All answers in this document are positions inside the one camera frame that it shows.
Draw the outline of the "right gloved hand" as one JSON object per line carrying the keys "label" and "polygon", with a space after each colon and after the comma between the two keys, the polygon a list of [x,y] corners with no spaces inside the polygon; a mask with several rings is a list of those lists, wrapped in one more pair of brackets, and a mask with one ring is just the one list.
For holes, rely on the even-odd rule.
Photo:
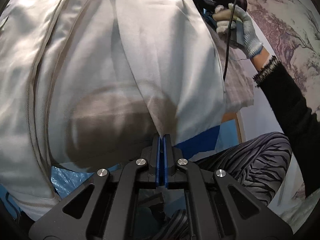
{"label": "right gloved hand", "polygon": [[228,9],[223,9],[221,5],[219,9],[220,11],[213,14],[217,34],[227,38],[229,23],[231,23],[230,30],[240,33],[240,46],[246,57],[252,59],[258,55],[263,49],[263,43],[256,35],[249,14],[233,3],[228,4]]}

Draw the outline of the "right forearm black sleeve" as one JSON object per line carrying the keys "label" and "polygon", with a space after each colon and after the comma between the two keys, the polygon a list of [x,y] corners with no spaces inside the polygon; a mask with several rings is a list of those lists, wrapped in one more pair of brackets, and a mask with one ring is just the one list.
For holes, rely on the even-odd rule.
{"label": "right forearm black sleeve", "polygon": [[250,58],[253,80],[265,94],[302,173],[305,196],[319,189],[319,121],[283,64],[265,48]]}

